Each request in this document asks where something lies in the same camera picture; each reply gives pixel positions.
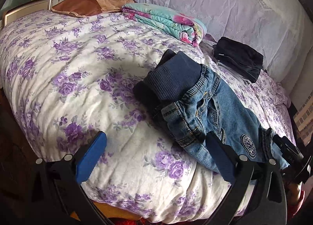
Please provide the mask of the black folded garment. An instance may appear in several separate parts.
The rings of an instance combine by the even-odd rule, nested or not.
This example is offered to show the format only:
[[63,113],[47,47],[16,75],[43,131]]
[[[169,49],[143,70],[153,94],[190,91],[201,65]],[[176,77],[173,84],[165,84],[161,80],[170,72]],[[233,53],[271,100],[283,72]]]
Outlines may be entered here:
[[263,69],[263,55],[246,44],[221,37],[213,46],[214,58],[251,83],[255,83]]

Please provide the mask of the white lace headboard cover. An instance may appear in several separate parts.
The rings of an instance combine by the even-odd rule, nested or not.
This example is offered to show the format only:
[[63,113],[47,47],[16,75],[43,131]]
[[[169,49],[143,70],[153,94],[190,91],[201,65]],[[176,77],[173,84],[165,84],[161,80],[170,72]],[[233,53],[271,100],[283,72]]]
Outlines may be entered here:
[[228,37],[264,55],[264,68],[289,93],[312,90],[312,21],[298,0],[136,0],[200,19],[214,38]]

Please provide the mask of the teal pink floral blanket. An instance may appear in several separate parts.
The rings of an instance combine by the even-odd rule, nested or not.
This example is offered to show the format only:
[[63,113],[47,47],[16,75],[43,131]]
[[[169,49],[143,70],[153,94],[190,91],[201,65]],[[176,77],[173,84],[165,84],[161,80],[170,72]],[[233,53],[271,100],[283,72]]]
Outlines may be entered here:
[[164,33],[197,47],[207,33],[206,26],[190,17],[165,6],[147,3],[127,3],[123,14],[131,20],[157,28]]

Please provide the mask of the brown pillow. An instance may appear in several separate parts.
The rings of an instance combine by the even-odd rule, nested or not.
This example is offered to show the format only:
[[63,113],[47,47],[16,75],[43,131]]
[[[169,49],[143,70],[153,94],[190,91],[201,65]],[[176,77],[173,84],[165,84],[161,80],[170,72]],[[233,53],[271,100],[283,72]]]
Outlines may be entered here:
[[51,8],[52,12],[76,18],[91,17],[101,13],[121,12],[122,6],[134,0],[64,0]]

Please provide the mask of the blue denim jeans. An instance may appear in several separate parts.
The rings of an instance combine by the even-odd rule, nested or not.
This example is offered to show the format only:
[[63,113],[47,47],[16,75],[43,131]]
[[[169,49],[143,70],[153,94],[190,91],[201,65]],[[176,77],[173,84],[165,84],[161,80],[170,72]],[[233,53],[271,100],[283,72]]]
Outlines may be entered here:
[[273,130],[261,126],[216,72],[183,52],[167,50],[133,92],[154,123],[211,171],[219,169],[207,148],[209,132],[251,161],[275,159],[281,169],[288,166],[273,142]]

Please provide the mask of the grey folded garment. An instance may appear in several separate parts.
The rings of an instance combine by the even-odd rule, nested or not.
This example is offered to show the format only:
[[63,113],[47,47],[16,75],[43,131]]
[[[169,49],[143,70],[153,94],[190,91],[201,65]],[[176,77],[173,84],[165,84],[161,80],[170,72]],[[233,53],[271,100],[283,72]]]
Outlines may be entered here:
[[220,70],[228,72],[230,75],[232,75],[241,84],[244,84],[244,85],[250,85],[251,84],[251,82],[248,79],[246,79],[245,77],[243,77],[242,75],[240,75],[239,73],[237,73],[236,71],[231,69],[230,67],[228,67],[228,66],[226,66],[220,62],[217,63],[217,66]]

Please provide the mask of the purple floral quilt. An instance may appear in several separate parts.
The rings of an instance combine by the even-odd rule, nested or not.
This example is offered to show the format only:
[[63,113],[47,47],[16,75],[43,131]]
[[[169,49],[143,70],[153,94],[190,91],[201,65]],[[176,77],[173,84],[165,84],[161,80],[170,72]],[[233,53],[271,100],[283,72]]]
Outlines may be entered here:
[[229,188],[150,120],[133,86],[167,50],[184,52],[225,80],[264,128],[293,140],[290,100],[265,72],[246,84],[212,59],[207,42],[182,43],[119,13],[75,18],[38,11],[1,31],[1,87],[37,156],[52,162],[75,153],[98,131],[108,144],[87,195],[148,219],[206,219]]

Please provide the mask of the gold picture frame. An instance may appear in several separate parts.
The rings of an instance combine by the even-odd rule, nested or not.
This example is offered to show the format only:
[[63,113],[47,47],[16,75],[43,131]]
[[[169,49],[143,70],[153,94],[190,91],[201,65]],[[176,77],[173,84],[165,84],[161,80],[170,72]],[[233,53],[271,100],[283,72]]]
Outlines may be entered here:
[[2,27],[16,21],[17,19],[29,15],[31,13],[50,10],[53,0],[32,0],[22,5],[18,5],[3,14]]

